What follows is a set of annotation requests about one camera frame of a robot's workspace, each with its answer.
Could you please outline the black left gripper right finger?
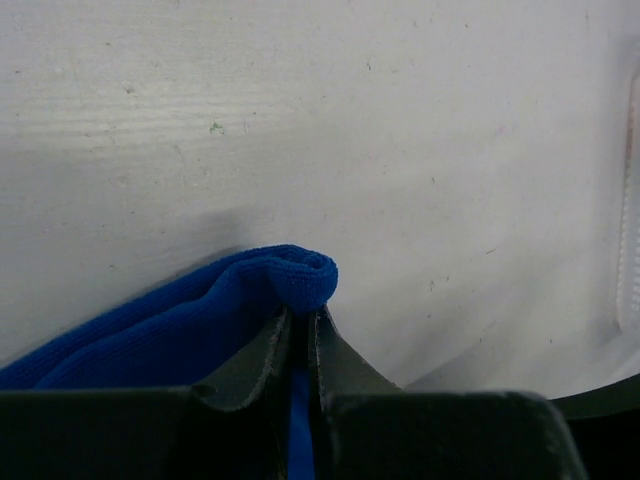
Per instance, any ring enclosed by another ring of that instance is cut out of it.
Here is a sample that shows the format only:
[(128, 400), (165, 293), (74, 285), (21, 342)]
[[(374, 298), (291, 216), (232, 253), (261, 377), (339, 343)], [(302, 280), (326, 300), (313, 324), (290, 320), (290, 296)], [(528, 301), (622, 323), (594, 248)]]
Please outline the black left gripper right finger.
[(337, 332), (308, 324), (318, 479), (582, 479), (560, 412), (528, 392), (407, 393)]

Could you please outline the blue towel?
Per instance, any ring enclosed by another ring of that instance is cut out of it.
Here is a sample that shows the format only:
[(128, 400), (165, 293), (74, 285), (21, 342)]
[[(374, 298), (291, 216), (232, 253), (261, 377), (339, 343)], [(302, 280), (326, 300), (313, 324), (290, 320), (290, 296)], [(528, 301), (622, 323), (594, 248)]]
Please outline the blue towel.
[(280, 310), (290, 339), (286, 478), (314, 477), (306, 409), (304, 316), (334, 293), (334, 261), (293, 245), (239, 252), (67, 331), (1, 371), (9, 391), (157, 388), (192, 385), (251, 342)]

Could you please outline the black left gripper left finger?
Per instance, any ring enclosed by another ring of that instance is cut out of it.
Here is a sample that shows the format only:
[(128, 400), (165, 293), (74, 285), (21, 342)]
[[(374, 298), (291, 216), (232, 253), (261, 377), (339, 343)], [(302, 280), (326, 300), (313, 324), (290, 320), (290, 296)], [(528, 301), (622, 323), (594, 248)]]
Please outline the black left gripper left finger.
[(292, 321), (192, 385), (2, 393), (2, 478), (286, 478)]

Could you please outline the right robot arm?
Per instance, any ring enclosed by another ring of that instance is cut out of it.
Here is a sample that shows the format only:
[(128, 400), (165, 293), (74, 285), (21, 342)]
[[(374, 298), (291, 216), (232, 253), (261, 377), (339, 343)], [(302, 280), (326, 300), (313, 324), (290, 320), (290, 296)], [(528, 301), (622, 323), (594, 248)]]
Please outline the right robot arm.
[(639, 477), (639, 376), (553, 401), (592, 479)]

